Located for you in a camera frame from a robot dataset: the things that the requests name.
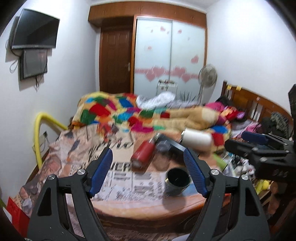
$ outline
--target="red box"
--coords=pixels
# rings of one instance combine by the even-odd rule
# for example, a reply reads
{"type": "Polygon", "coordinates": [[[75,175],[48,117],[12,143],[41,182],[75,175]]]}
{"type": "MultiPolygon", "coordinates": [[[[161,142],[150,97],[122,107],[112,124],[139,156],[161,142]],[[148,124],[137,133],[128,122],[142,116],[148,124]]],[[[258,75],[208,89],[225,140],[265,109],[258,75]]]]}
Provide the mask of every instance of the red box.
{"type": "Polygon", "coordinates": [[[30,218],[15,204],[11,198],[8,199],[6,210],[12,216],[12,225],[23,238],[26,238],[30,218]]]}

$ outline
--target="wall outlet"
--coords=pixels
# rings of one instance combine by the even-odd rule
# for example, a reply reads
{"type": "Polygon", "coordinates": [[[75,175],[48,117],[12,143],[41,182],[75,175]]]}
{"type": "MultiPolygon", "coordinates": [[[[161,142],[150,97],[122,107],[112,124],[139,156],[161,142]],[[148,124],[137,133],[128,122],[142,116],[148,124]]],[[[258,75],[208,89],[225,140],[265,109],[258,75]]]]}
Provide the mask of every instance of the wall outlet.
{"type": "MultiPolygon", "coordinates": [[[[45,144],[46,138],[47,138],[47,132],[45,131],[41,136],[39,136],[39,147],[41,147],[45,144]]],[[[33,143],[32,149],[35,152],[35,144],[34,143],[33,143]]]]}

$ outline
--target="small monitor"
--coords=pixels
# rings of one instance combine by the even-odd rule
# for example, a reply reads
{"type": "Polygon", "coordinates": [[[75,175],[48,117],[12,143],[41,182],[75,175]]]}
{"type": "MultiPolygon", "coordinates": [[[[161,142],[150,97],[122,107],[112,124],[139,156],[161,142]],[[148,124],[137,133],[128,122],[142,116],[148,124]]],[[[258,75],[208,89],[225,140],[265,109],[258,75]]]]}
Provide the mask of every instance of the small monitor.
{"type": "Polygon", "coordinates": [[[47,72],[47,51],[25,49],[20,57],[20,80],[47,72]]]}
{"type": "Polygon", "coordinates": [[[58,27],[58,18],[23,9],[15,29],[12,49],[55,48],[58,27]]]}

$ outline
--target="yellow hose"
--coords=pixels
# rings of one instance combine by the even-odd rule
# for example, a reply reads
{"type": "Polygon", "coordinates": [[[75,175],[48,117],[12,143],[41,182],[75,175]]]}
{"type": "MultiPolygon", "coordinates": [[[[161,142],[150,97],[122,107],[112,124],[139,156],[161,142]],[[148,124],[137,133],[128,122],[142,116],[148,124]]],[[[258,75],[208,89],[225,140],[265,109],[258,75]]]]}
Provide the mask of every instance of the yellow hose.
{"type": "Polygon", "coordinates": [[[37,160],[37,165],[39,170],[42,167],[42,157],[41,157],[41,152],[40,152],[40,143],[39,143],[39,132],[40,132],[40,121],[42,119],[48,120],[49,122],[57,125],[63,130],[67,130],[68,127],[63,125],[62,123],[58,122],[56,119],[54,119],[51,115],[45,113],[45,112],[40,112],[38,113],[36,120],[35,120],[35,125],[34,125],[34,146],[35,146],[35,154],[36,154],[36,160],[37,160]]]}

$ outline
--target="white wall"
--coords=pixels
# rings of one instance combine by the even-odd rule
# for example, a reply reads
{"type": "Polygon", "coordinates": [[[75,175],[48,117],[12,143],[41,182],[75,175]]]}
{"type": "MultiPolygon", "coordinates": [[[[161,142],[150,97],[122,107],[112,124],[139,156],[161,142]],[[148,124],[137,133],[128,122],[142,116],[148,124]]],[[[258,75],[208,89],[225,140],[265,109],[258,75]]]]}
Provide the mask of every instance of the white wall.
{"type": "Polygon", "coordinates": [[[207,11],[207,27],[207,63],[218,71],[210,100],[220,96],[226,79],[290,111],[296,42],[277,12],[263,0],[220,0],[207,11]]]}
{"type": "MultiPolygon", "coordinates": [[[[14,18],[0,37],[0,187],[1,198],[15,196],[36,166],[32,151],[33,124],[36,114],[45,111],[68,125],[76,112],[80,97],[93,92],[95,86],[96,32],[88,23],[87,0],[28,0],[30,8],[60,18],[56,49],[49,51],[48,73],[38,92],[35,80],[19,82],[18,72],[10,73],[15,57],[6,50],[14,18]]],[[[57,135],[47,130],[49,141],[57,135]]]]}

